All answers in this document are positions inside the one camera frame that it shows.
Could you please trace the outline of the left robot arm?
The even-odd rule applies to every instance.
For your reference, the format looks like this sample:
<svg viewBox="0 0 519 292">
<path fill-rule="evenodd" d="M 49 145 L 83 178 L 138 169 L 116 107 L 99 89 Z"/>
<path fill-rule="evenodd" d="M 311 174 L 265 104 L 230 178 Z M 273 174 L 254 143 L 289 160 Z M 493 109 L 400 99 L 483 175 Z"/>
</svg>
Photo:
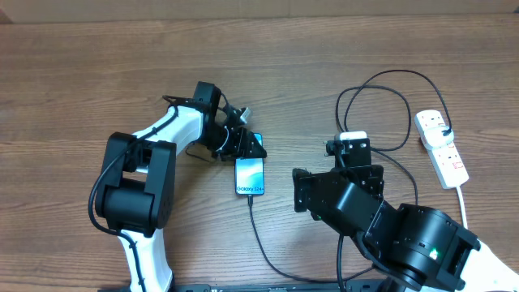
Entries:
<svg viewBox="0 0 519 292">
<path fill-rule="evenodd" d="M 165 95 L 165 115 L 132 134 L 107 140 L 101 172 L 88 198 L 88 217 L 99 231 L 117 237 L 131 274 L 128 291 L 173 291 L 164 228 L 173 209 L 178 155 L 202 144 L 223 161 L 265 158 L 247 129 L 248 107 L 236 108 L 215 85 L 200 81 L 193 97 Z"/>
</svg>

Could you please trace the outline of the blue Samsung Galaxy smartphone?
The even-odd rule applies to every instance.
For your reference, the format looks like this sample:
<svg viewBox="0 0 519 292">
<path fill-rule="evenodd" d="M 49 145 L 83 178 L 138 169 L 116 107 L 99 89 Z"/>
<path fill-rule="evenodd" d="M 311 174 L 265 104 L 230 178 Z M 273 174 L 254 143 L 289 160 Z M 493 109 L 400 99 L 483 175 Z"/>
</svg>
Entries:
<svg viewBox="0 0 519 292">
<path fill-rule="evenodd" d="M 239 158 L 235 161 L 234 169 L 237 195 L 264 194 L 263 158 Z"/>
</svg>

